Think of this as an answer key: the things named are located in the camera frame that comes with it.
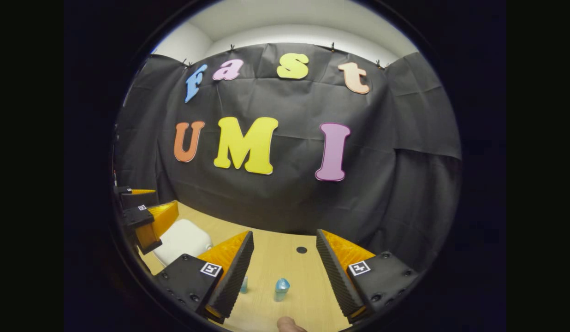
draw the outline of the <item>black cloth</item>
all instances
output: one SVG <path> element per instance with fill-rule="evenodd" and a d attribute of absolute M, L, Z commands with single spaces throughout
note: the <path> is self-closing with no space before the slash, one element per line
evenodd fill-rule
<path fill-rule="evenodd" d="M 277 76 L 285 53 L 308 56 L 301 80 Z M 239 76 L 215 81 L 229 59 Z M 367 72 L 370 92 L 352 92 L 338 65 Z M 208 65 L 188 103 L 185 81 Z M 279 122 L 273 132 L 269 176 L 217 168 L 218 120 L 238 119 L 245 134 L 254 120 Z M 173 153 L 179 122 L 202 120 L 196 155 Z M 323 122 L 350 128 L 340 182 L 319 181 Z M 453 110 L 420 53 L 386 70 L 342 51 L 309 44 L 261 44 L 213 55 L 186 69 L 152 55 L 136 76 L 118 119 L 115 168 L 119 185 L 156 189 L 161 202 L 180 202 L 241 225 L 304 235 L 325 229 L 379 254 L 391 250 L 416 270 L 437 255 L 456 211 L 461 183 L 460 141 Z M 191 130 L 184 137 L 190 144 Z"/>

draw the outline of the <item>white plastic bottle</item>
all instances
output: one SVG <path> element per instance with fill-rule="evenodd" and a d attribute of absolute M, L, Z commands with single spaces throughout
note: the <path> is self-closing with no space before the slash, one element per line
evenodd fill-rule
<path fill-rule="evenodd" d="M 154 256 L 167 267 L 182 254 L 197 257 L 206 250 L 213 248 L 211 237 L 192 223 L 190 220 L 180 219 L 161 237 L 162 245 L 154 249 Z"/>

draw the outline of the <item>small blue bottle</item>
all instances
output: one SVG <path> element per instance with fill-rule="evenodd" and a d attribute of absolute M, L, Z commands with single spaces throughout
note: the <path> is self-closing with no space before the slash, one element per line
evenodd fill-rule
<path fill-rule="evenodd" d="M 248 292 L 248 276 L 244 276 L 244 281 L 242 282 L 242 286 L 240 287 L 240 292 L 242 294 L 246 294 Z"/>
<path fill-rule="evenodd" d="M 289 282 L 287 282 L 287 279 L 281 278 L 277 280 L 277 284 L 275 285 L 275 302 L 283 301 L 288 290 Z"/>

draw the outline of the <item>wooden table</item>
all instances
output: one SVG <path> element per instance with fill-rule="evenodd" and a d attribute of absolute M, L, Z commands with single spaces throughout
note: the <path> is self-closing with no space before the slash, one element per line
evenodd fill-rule
<path fill-rule="evenodd" d="M 235 332 L 277 331 L 277 319 L 292 317 L 308 332 L 339 331 L 350 324 L 342 315 L 316 250 L 316 236 L 291 235 L 253 229 L 214 218 L 179 203 L 178 219 L 188 219 L 211 236 L 213 244 L 253 231 L 254 252 L 247 272 L 248 292 L 239 294 L 224 328 Z M 308 252 L 300 254 L 297 247 Z M 142 256 L 153 274 L 163 266 L 153 253 Z M 274 302 L 275 283 L 291 284 L 282 302 Z"/>

